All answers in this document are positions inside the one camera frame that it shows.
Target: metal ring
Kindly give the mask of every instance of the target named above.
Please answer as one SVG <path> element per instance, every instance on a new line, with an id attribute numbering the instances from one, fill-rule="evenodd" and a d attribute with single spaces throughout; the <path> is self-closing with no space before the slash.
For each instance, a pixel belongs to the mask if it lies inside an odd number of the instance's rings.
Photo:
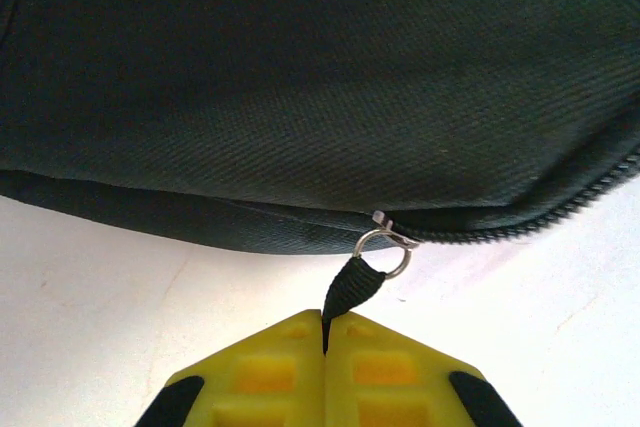
<path id="1" fill-rule="evenodd" d="M 367 232 L 362 237 L 360 237 L 360 239 L 356 243 L 356 246 L 353 249 L 353 257 L 361 257 L 362 250 L 364 249 L 364 244 L 366 244 L 369 240 L 373 239 L 374 237 L 379 237 L 379 236 L 388 237 L 389 239 L 391 239 L 394 236 L 394 233 L 386 229 L 375 229 L 370 232 Z M 407 266 L 409 265 L 409 262 L 411 262 L 411 248 L 403 247 L 397 242 L 394 242 L 394 244 L 402 248 L 402 250 L 404 250 L 404 257 L 402 257 L 402 261 L 400 262 L 400 265 L 398 265 L 398 267 L 393 269 L 391 272 L 385 274 L 386 280 L 393 279 L 399 276 L 402 272 L 404 272 L 404 269 L 407 268 Z"/>

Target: black strap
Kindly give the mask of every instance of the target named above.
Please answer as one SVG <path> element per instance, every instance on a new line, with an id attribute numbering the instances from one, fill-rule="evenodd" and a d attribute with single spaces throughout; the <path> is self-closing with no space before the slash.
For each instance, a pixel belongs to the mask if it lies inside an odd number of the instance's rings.
<path id="1" fill-rule="evenodd" d="M 372 269 L 362 257 L 351 257 L 336 275 L 329 286 L 322 310 L 322 348 L 325 354 L 329 348 L 331 321 L 373 297 L 385 278 L 384 272 Z"/>

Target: zipper teeth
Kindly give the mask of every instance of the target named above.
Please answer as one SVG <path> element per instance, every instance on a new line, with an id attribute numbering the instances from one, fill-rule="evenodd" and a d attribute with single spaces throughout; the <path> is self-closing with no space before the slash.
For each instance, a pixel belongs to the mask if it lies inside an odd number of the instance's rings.
<path id="1" fill-rule="evenodd" d="M 572 214 L 598 200 L 614 187 L 629 180 L 638 172 L 640 172 L 640 147 L 616 164 L 606 175 L 581 190 L 572 199 L 555 207 L 546 214 L 521 224 L 468 232 L 432 232 L 394 223 L 394 230 L 397 229 L 402 235 L 419 239 L 421 242 L 440 244 L 474 244 L 516 239 L 538 233 L 554 224 L 559 224 Z"/>

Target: yellow object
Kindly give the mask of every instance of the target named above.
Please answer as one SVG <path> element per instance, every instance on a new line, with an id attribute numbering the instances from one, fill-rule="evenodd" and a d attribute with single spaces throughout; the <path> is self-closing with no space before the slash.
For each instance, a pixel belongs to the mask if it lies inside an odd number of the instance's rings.
<path id="1" fill-rule="evenodd" d="M 354 313 L 329 339 L 305 311 L 176 373 L 204 379 L 184 427 L 475 426 L 448 380 L 475 368 Z"/>
<path id="2" fill-rule="evenodd" d="M 475 368 L 348 313 L 331 324 L 325 364 L 325 425 L 475 427 L 449 373 Z"/>
<path id="3" fill-rule="evenodd" d="M 301 312 L 174 374 L 204 386 L 184 427 L 324 427 L 320 313 Z"/>

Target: white surface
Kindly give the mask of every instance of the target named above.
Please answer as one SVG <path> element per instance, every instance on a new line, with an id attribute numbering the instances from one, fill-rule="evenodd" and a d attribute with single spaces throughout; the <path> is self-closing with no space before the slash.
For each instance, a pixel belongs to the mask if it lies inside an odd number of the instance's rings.
<path id="1" fill-rule="evenodd" d="M 359 311 L 477 366 L 525 427 L 640 425 L 639 234 L 635 181 L 518 243 L 424 245 Z M 226 252 L 0 198 L 0 425 L 131 426 L 174 371 L 320 307 L 344 260 Z"/>

